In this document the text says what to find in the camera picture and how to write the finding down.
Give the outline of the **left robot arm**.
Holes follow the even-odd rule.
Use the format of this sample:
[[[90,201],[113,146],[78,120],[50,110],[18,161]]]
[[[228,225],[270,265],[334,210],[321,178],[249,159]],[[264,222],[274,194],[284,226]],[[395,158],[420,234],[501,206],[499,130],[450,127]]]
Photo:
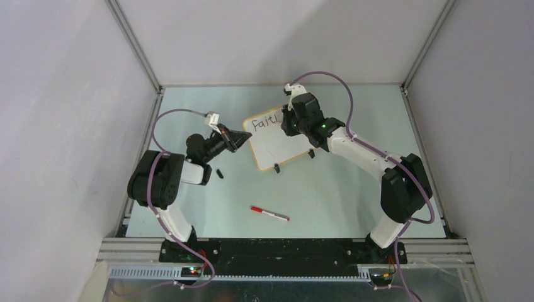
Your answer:
[[[148,150],[139,160],[128,181],[127,196],[152,211],[166,240],[176,243],[174,253],[182,261],[195,260],[199,245],[194,226],[176,203],[180,185],[207,185],[212,173],[209,162],[226,150],[237,152],[252,136],[219,123],[209,137],[190,135],[185,154]]]

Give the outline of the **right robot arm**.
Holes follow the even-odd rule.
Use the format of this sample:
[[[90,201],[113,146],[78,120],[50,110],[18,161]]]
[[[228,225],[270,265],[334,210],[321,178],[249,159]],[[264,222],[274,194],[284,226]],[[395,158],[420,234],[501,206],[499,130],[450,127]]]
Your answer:
[[[396,157],[351,134],[342,121],[324,117],[317,98],[305,89],[288,86],[283,91],[289,97],[282,107],[281,129],[286,136],[303,135],[313,147],[356,164],[379,181],[383,215],[369,234],[366,254],[372,262],[384,262],[413,214],[431,205],[433,193],[421,158]]]

